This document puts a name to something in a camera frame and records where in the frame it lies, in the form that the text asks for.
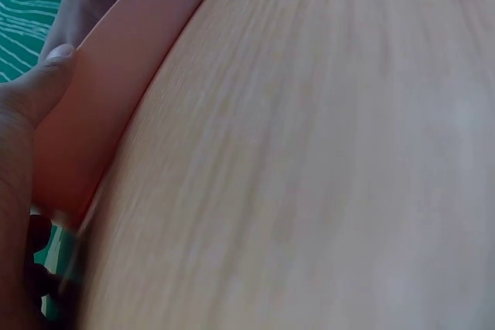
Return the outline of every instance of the pink edge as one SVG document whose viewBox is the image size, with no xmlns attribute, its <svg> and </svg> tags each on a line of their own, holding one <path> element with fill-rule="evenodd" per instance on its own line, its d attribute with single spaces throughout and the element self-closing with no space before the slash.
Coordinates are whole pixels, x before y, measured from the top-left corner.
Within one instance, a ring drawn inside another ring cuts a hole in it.
<svg viewBox="0 0 495 330">
<path fill-rule="evenodd" d="M 68 91 L 35 133 L 33 202 L 77 228 L 157 69 L 202 0 L 119 0 L 78 50 Z"/>
</svg>

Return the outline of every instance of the wood grain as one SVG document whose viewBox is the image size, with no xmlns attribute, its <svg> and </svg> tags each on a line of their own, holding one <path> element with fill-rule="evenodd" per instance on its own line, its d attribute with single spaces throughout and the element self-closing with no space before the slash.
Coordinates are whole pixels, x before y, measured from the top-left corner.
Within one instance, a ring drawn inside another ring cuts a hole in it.
<svg viewBox="0 0 495 330">
<path fill-rule="evenodd" d="M 206 0 L 102 189 L 81 328 L 488 329 L 495 0 Z"/>
</svg>

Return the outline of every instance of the green patterned fabric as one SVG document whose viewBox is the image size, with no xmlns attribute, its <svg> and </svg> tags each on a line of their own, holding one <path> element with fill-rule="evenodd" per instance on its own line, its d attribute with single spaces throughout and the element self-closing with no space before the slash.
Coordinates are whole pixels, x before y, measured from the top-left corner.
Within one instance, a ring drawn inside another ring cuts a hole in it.
<svg viewBox="0 0 495 330">
<path fill-rule="evenodd" d="M 59 5 L 60 0 L 0 0 L 0 83 L 15 79 L 36 64 Z M 68 232 L 54 226 L 48 247 L 35 255 L 35 261 L 63 274 L 73 244 Z M 46 301 L 43 310 L 49 318 L 56 317 L 56 309 Z"/>
</svg>

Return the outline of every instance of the wooden board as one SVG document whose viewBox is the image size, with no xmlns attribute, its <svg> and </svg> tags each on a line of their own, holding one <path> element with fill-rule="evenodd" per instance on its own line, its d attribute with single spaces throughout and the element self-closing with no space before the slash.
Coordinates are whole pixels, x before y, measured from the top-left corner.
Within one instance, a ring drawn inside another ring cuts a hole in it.
<svg viewBox="0 0 495 330">
<path fill-rule="evenodd" d="M 101 190 L 81 328 L 491 328 L 495 0 L 206 0 Z"/>
</svg>

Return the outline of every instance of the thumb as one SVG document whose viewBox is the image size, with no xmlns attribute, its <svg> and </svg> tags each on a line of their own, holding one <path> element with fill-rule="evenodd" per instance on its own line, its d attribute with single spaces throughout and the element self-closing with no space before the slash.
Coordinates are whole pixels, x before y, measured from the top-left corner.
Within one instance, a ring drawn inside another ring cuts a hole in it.
<svg viewBox="0 0 495 330">
<path fill-rule="evenodd" d="M 69 86 L 75 56 L 76 51 L 69 44 L 56 47 L 28 73 L 0 85 L 0 106 L 13 114 L 21 114 L 36 128 Z"/>
</svg>

